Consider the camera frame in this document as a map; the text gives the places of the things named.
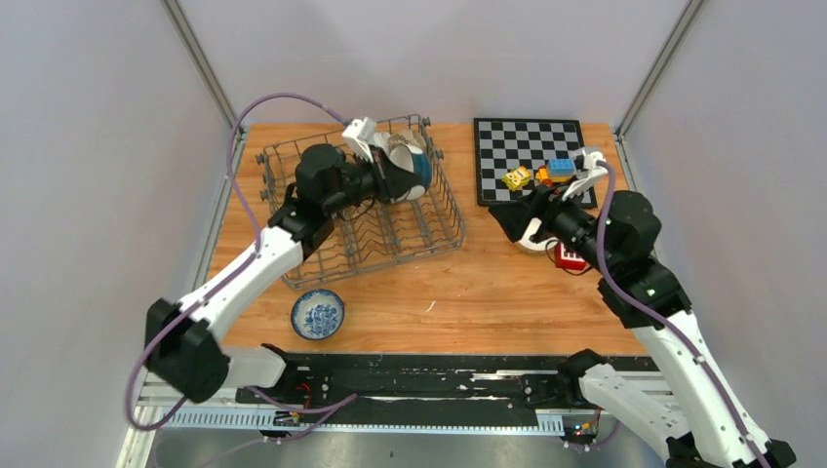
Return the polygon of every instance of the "black and white checkered board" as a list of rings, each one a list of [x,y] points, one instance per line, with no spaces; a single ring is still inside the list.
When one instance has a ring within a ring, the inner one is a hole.
[[[552,158],[565,159],[583,147],[576,120],[474,119],[477,149],[477,204],[489,206],[528,195],[534,189],[537,169]],[[532,181],[511,191],[502,177],[520,166],[532,171]],[[583,194],[583,208],[595,208],[594,189]]]

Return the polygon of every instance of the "gray dish rack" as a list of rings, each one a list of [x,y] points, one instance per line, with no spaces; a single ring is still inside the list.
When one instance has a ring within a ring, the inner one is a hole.
[[[422,134],[433,172],[428,191],[412,202],[391,206],[375,204],[365,212],[369,203],[366,202],[345,210],[336,218],[335,230],[322,247],[283,277],[289,287],[294,290],[318,287],[462,246],[465,222],[440,165],[443,152],[436,149],[427,132],[429,125],[427,117],[412,114],[383,120],[376,126],[378,132],[408,128]],[[264,166],[261,199],[268,202],[271,214],[283,202],[288,184],[295,181],[295,166],[301,152],[324,142],[349,153],[341,132],[335,131],[272,144],[256,156],[256,161]]]

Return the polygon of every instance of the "yellow toy car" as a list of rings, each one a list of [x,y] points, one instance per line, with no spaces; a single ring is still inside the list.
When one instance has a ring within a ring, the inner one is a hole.
[[[520,190],[532,181],[532,172],[524,166],[520,166],[510,173],[505,173],[502,177],[502,181],[508,185],[510,190]]]

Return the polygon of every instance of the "blue lego brick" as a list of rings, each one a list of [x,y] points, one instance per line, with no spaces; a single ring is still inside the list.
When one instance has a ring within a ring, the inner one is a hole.
[[[547,166],[549,174],[552,176],[573,176],[574,175],[574,161],[571,159],[552,159]]]

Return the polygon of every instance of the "bowl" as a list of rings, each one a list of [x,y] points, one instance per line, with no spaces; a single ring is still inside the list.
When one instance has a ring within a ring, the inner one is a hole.
[[[293,305],[293,330],[304,339],[329,338],[343,322],[344,302],[333,291],[306,292]]]

